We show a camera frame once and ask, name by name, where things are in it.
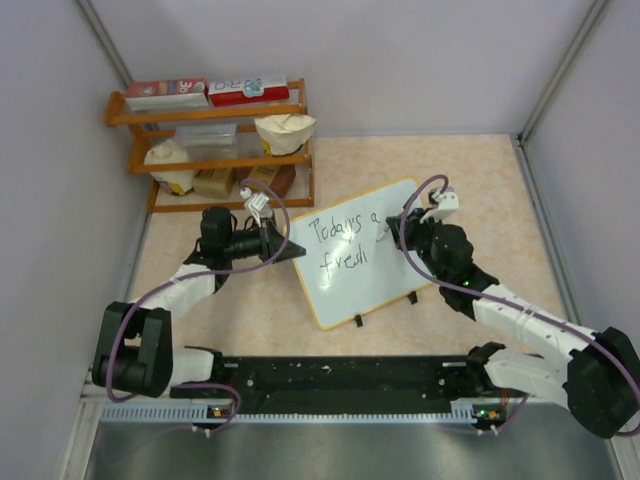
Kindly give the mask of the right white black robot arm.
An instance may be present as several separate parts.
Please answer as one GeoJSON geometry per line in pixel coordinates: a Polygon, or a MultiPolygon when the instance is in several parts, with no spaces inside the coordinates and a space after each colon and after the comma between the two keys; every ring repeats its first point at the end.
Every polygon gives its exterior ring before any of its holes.
{"type": "Polygon", "coordinates": [[[466,380],[474,393],[519,390],[568,410],[600,438],[638,435],[627,425],[639,412],[639,356],[624,332],[581,327],[525,302],[478,267],[465,231],[436,219],[432,209],[390,216],[386,227],[452,310],[531,348],[529,354],[498,344],[472,349],[466,380]]]}

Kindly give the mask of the yellow framed whiteboard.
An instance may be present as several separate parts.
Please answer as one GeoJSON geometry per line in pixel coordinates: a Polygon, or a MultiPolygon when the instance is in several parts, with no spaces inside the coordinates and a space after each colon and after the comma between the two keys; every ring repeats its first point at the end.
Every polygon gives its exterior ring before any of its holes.
{"type": "Polygon", "coordinates": [[[319,328],[354,320],[429,285],[393,238],[379,235],[418,188],[405,177],[291,221],[289,240],[306,255],[294,261],[319,328]]]}

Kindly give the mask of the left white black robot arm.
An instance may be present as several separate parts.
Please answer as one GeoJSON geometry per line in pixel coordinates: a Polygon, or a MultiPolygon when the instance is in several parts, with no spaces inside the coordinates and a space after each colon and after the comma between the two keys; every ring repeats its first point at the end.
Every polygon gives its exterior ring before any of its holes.
{"type": "Polygon", "coordinates": [[[305,255],[303,246],[278,231],[271,213],[239,229],[229,209],[206,209],[194,249],[168,281],[131,303],[114,301],[105,309],[93,383],[151,398],[183,384],[193,384],[205,396],[220,394],[227,382],[225,370],[216,366],[220,353],[175,347],[174,323],[237,273],[234,261],[256,257],[264,267],[305,255]]]}

